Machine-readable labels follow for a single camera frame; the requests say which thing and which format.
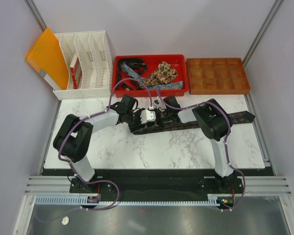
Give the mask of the aluminium frame rail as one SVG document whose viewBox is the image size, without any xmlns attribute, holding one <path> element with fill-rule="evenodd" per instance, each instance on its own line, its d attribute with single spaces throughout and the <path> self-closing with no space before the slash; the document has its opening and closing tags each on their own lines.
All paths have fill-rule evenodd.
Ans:
<svg viewBox="0 0 294 235">
<path fill-rule="evenodd" d="M 291 190 L 283 176 L 246 176 L 247 196 L 290 196 Z M 32 195 L 67 195 L 71 183 L 65 176 L 31 176 L 25 192 Z"/>
</svg>

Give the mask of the black dark tie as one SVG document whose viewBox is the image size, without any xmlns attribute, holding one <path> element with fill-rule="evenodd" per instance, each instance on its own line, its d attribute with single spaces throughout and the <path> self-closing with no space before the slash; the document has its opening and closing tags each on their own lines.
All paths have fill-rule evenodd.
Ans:
<svg viewBox="0 0 294 235">
<path fill-rule="evenodd" d="M 147 71 L 147 65 L 141 58 L 121 58 L 117 63 L 117 78 L 116 83 L 122 80 L 122 72 L 131 78 L 144 81 L 141 77 L 143 73 Z M 117 88 L 124 89 L 126 91 L 142 90 L 140 83 L 130 80 L 131 85 L 127 85 L 125 82 L 120 83 Z"/>
</svg>

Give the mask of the floral beige green tie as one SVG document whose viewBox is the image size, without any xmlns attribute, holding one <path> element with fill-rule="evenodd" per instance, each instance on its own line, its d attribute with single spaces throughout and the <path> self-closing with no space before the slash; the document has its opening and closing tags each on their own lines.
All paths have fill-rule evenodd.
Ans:
<svg viewBox="0 0 294 235">
<path fill-rule="evenodd" d="M 149 74 L 149 76 L 143 81 L 148 87 L 156 85 L 167 85 L 172 82 L 178 76 L 176 69 L 171 68 L 171 64 L 162 61 L 158 67 Z"/>
</svg>

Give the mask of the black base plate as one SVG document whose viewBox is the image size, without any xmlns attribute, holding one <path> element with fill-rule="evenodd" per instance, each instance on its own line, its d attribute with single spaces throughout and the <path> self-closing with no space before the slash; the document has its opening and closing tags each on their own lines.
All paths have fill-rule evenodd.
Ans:
<svg viewBox="0 0 294 235">
<path fill-rule="evenodd" d="M 70 192 L 104 193 L 104 184 L 115 183 L 120 193 L 133 196 L 137 193 L 155 194 L 193 192 L 196 195 L 242 193 L 244 183 L 239 173 L 222 178 L 214 170 L 208 169 L 102 169 L 90 180 L 72 179 Z"/>
</svg>

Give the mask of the white crumpled paper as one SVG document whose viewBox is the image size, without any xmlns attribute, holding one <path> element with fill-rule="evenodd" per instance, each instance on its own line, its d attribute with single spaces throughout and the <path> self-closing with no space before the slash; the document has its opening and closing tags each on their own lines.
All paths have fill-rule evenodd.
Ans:
<svg viewBox="0 0 294 235">
<path fill-rule="evenodd" d="M 65 225 L 68 225 L 69 222 L 70 222 L 69 217 L 68 217 L 68 216 L 65 216 L 65 217 L 62 219 L 61 224 L 65 226 Z"/>
</svg>

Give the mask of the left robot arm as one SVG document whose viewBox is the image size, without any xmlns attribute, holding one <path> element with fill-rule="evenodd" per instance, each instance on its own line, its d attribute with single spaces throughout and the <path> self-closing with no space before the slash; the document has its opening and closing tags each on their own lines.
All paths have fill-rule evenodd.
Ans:
<svg viewBox="0 0 294 235">
<path fill-rule="evenodd" d="M 70 114 L 63 121 L 53 141 L 53 148 L 58 151 L 59 160 L 70 165 L 86 192 L 94 192 L 98 187 L 98 181 L 94 178 L 95 170 L 87 158 L 92 134 L 120 123 L 137 125 L 155 121 L 153 107 L 133 109 L 137 104 L 137 99 L 125 95 L 121 101 L 109 104 L 104 111 L 84 118 Z"/>
</svg>

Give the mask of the light blue paisley tie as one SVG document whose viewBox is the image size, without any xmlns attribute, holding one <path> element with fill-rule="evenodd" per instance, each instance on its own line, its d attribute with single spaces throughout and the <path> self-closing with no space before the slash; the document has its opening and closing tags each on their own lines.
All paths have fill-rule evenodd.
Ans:
<svg viewBox="0 0 294 235">
<path fill-rule="evenodd" d="M 145 88 L 143 86 L 143 81 L 140 81 L 140 86 L 142 88 Z M 149 90 L 179 90 L 179 89 L 182 89 L 183 88 L 183 81 L 178 81 L 178 82 L 170 82 L 169 84 L 167 85 L 156 85 L 156 86 L 152 86 L 150 88 L 148 88 Z"/>
</svg>

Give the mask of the white file organizer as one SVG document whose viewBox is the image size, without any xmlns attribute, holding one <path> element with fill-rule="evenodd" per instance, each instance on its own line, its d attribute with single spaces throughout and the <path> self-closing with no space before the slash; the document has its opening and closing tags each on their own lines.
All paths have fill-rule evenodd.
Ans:
<svg viewBox="0 0 294 235">
<path fill-rule="evenodd" d="M 55 33 L 69 71 L 65 90 L 53 91 L 58 100 L 109 97 L 113 62 L 106 31 Z M 78 56 L 82 69 L 79 87 L 74 89 L 70 64 Z"/>
</svg>

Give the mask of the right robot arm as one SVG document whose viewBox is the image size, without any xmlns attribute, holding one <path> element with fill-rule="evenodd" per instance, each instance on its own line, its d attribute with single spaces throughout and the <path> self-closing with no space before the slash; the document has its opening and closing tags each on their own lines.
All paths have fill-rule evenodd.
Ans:
<svg viewBox="0 0 294 235">
<path fill-rule="evenodd" d="M 206 138 L 210 140 L 215 159 L 217 191 L 227 192 L 232 188 L 235 179 L 235 168 L 229 158 L 228 138 L 233 122 L 229 114 L 215 99 L 201 104 L 181 108 L 174 96 L 157 97 L 154 106 L 160 111 L 159 120 L 165 128 L 182 128 L 192 125 L 200 128 Z"/>
</svg>

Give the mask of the red plastic tray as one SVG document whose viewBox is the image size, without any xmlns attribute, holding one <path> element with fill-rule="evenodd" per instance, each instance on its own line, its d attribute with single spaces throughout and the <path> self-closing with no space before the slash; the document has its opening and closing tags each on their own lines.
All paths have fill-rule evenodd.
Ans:
<svg viewBox="0 0 294 235">
<path fill-rule="evenodd" d="M 156 70 L 158 65 L 165 61 L 171 65 L 171 68 L 177 70 L 177 77 L 173 80 L 173 82 L 183 81 L 183 87 L 179 90 L 161 90 L 160 94 L 162 97 L 166 96 L 183 96 L 185 92 L 189 89 L 188 78 L 186 73 L 186 65 L 185 58 L 182 54 L 154 54 L 154 55 L 120 55 L 116 56 L 113 65 L 113 75 L 112 75 L 112 88 L 116 85 L 119 80 L 128 78 L 129 76 L 125 74 L 121 69 L 118 68 L 118 62 L 121 59 L 141 59 L 146 65 L 147 70 L 141 75 L 143 78 L 147 78 L 148 75 Z M 132 97 L 148 97 L 148 93 L 145 89 L 137 90 L 135 86 L 131 83 L 131 81 L 124 81 L 127 86 L 130 86 L 134 90 L 126 90 L 121 85 L 115 89 L 114 94 L 116 97 L 120 98 L 123 95 L 127 94 Z"/>
</svg>

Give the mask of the orange compartment tray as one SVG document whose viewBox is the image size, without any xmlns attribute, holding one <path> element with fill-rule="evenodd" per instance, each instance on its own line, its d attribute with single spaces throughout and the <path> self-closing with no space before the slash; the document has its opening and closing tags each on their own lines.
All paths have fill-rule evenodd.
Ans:
<svg viewBox="0 0 294 235">
<path fill-rule="evenodd" d="M 188 58 L 191 95 L 249 94 L 251 88 L 241 58 Z"/>
</svg>

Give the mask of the brown blue patterned tie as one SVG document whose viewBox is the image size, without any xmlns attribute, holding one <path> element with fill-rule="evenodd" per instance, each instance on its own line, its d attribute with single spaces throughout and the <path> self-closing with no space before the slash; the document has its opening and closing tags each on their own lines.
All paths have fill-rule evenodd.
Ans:
<svg viewBox="0 0 294 235">
<path fill-rule="evenodd" d="M 248 111 L 231 113 L 228 115 L 231 118 L 233 125 L 253 123 L 253 121 L 256 117 L 254 114 L 252 114 Z M 169 127 L 169 128 L 161 128 L 160 126 L 157 125 L 156 122 L 148 122 L 148 123 L 146 123 L 146 126 L 148 129 L 147 134 L 199 128 L 199 124 L 196 120 L 190 121 L 187 123 L 182 123 L 179 118 L 178 118 L 178 124 L 174 125 L 173 127 Z"/>
</svg>

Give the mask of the red book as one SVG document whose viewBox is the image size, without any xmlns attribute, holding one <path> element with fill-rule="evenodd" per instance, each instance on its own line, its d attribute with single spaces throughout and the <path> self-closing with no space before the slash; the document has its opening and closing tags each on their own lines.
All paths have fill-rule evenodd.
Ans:
<svg viewBox="0 0 294 235">
<path fill-rule="evenodd" d="M 81 64 L 78 58 L 77 52 L 74 53 L 71 64 L 70 64 L 70 71 L 73 81 L 73 88 L 78 89 L 80 81 L 82 79 L 82 69 Z"/>
</svg>

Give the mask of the orange folder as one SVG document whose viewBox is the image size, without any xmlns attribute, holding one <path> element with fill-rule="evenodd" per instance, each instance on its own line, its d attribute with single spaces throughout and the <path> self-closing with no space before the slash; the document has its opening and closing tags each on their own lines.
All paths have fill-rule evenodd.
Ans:
<svg viewBox="0 0 294 235">
<path fill-rule="evenodd" d="M 69 72 L 59 41 L 54 33 L 46 28 L 25 56 L 25 60 L 56 91 L 65 90 Z"/>
</svg>

